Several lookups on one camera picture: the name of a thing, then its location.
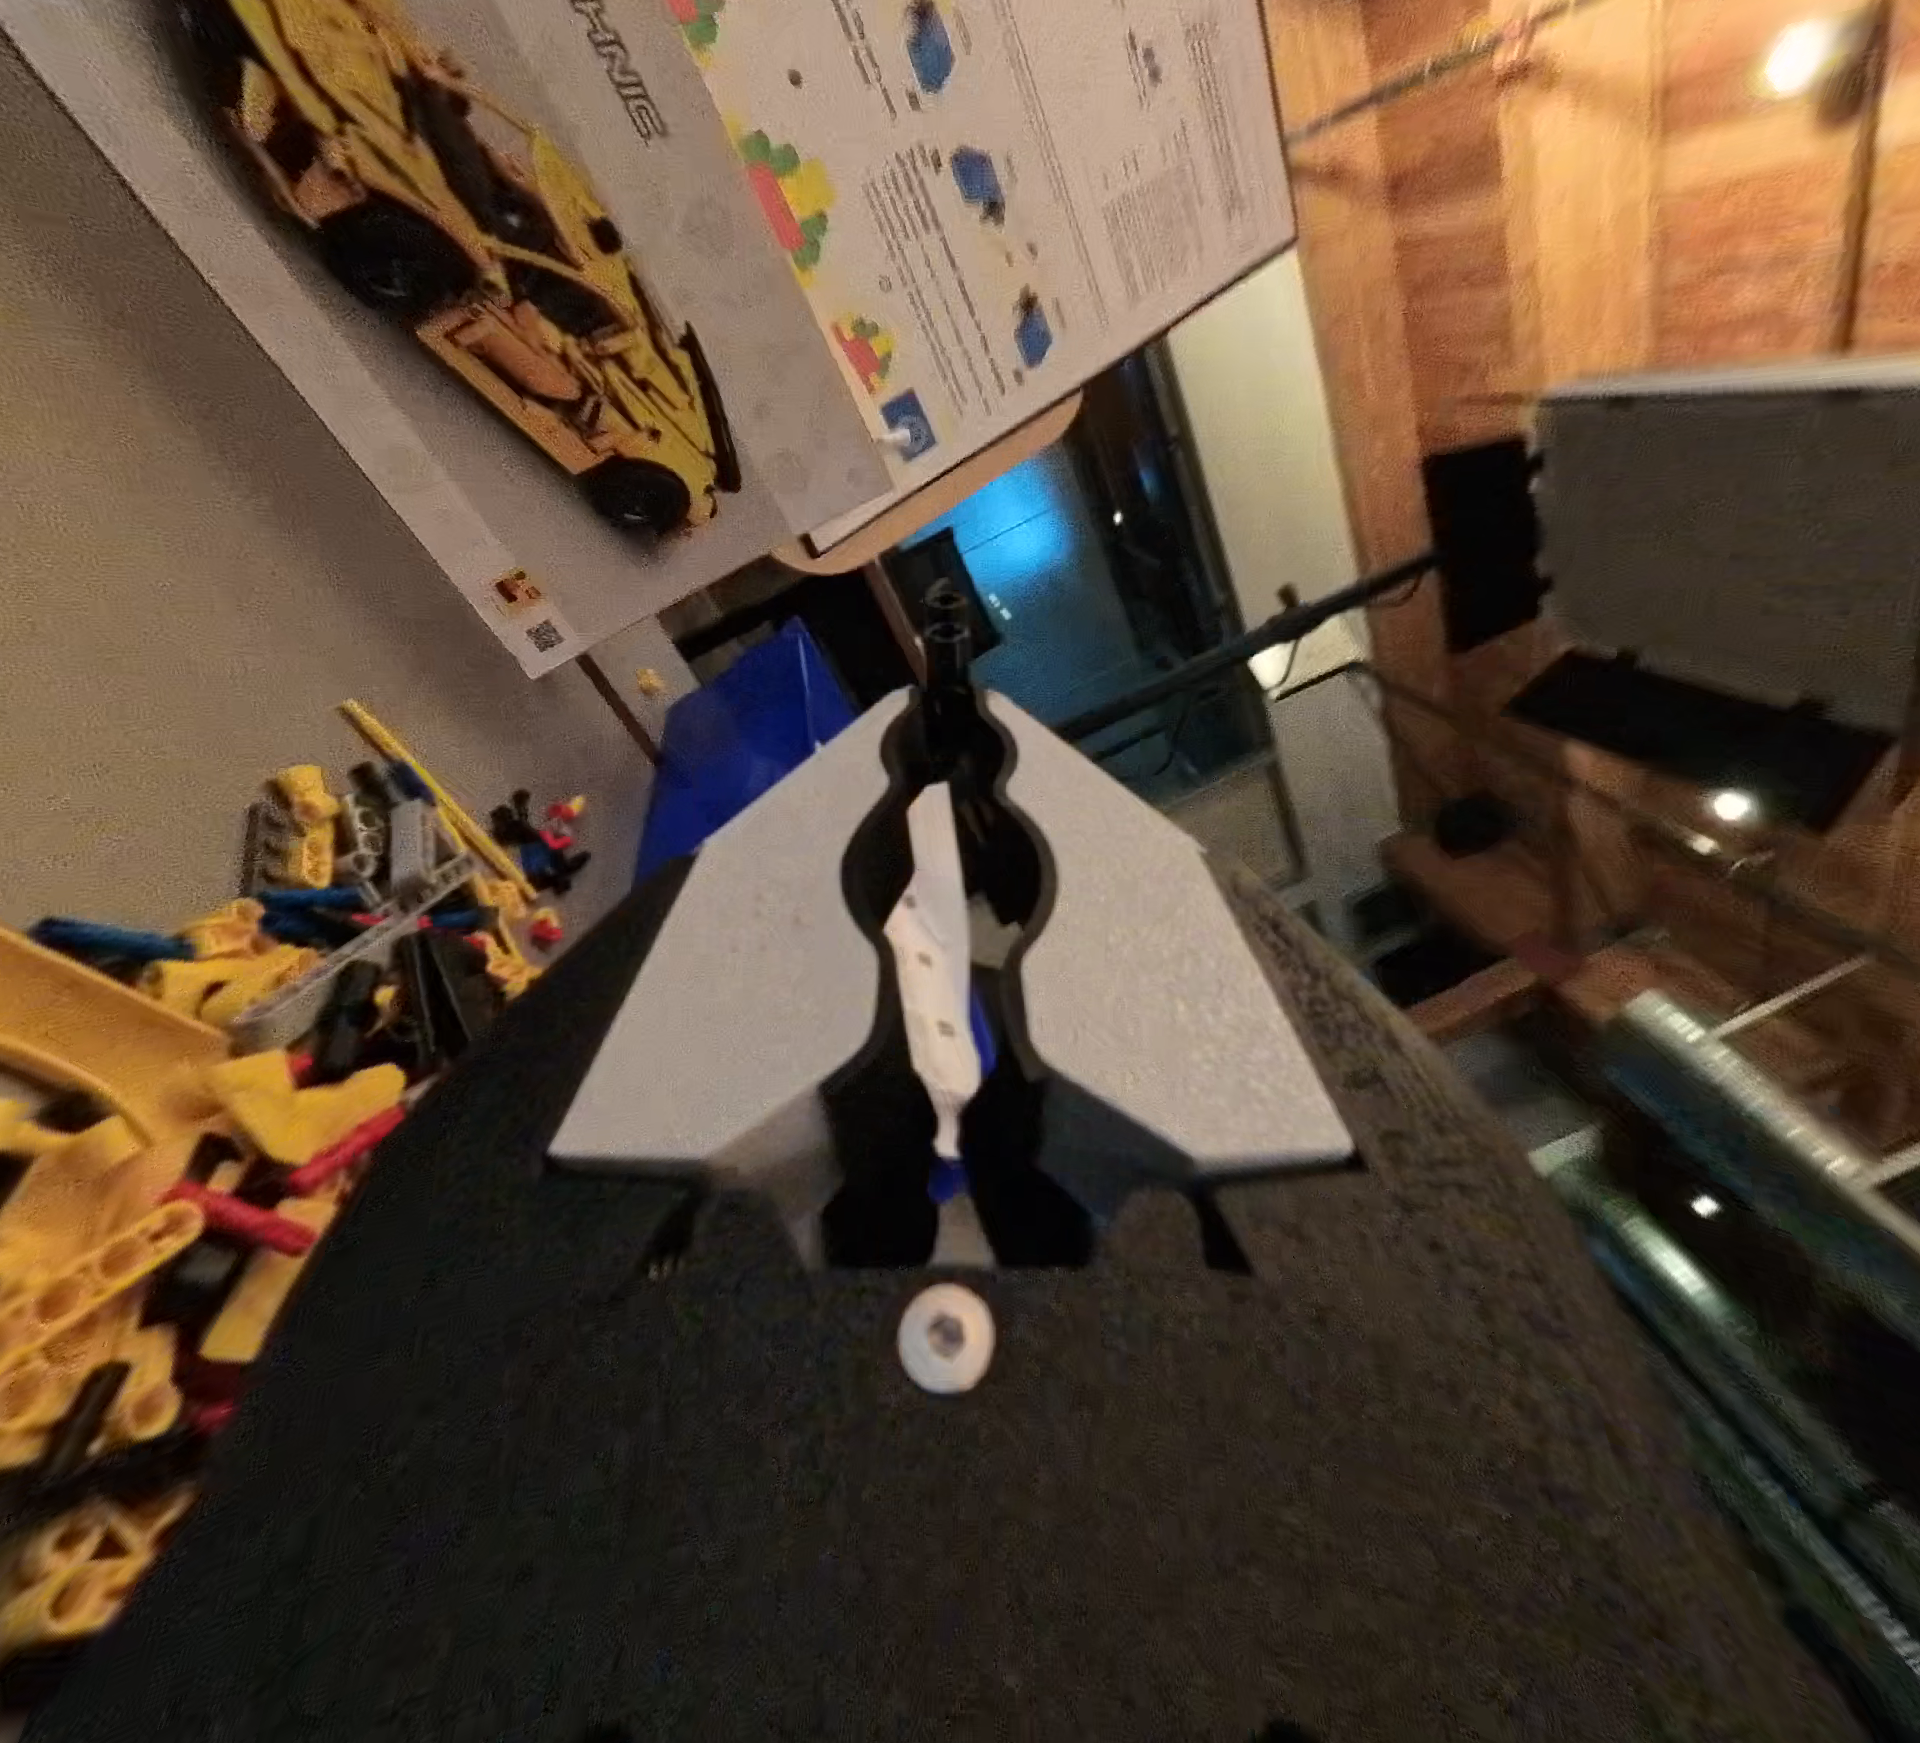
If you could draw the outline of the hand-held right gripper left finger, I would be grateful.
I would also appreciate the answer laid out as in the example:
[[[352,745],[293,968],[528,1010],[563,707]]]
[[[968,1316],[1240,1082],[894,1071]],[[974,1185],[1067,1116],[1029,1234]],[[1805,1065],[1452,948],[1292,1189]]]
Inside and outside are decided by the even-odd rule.
[[[819,1267],[928,1267],[934,1111],[902,1047],[900,910],[916,686],[648,876],[671,910],[552,1134],[563,1174],[753,1189]]]

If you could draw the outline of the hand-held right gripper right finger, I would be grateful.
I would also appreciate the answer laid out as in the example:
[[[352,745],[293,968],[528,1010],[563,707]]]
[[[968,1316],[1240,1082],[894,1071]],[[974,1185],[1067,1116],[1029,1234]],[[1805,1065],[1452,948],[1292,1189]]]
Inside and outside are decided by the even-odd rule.
[[[1142,1189],[1354,1174],[1354,1134],[1207,848],[977,692],[974,887],[1006,933],[974,1096],[988,1261],[1087,1261]]]

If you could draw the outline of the white Technic instruction booklet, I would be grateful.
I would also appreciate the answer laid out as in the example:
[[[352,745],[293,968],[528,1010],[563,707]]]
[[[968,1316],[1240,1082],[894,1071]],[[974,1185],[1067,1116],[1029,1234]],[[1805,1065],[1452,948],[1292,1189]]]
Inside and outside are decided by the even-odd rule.
[[[7,0],[528,677],[885,491],[671,0]]]

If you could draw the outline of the short black brick connector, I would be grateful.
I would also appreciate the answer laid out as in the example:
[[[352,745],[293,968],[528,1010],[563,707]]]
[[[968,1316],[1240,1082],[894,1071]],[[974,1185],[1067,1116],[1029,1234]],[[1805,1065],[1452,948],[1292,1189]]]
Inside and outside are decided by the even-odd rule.
[[[934,782],[988,796],[1005,741],[974,682],[974,609],[953,578],[921,596],[921,754]]]

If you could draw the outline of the pile of building bricks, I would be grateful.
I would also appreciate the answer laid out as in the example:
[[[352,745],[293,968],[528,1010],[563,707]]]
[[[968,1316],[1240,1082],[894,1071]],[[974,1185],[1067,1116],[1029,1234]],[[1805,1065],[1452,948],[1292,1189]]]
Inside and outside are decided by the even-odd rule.
[[[473,812],[340,717],[365,754],[256,790],[222,907],[7,933],[7,1703],[123,1611],[374,1156],[563,941],[586,796]]]

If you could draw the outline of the blue plastic bin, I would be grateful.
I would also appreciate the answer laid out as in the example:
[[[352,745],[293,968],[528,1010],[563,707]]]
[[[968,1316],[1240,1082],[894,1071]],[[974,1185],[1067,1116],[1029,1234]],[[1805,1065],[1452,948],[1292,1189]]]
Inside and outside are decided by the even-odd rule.
[[[753,806],[776,782],[806,772],[828,741],[855,727],[851,686],[828,677],[819,637],[784,620],[752,643],[727,677],[701,682],[661,712],[653,790],[639,832],[630,880],[696,856],[721,826]],[[988,1010],[974,972],[974,1025],[985,1082],[994,1071]],[[968,1159],[928,1159],[928,1204],[958,1204]]]

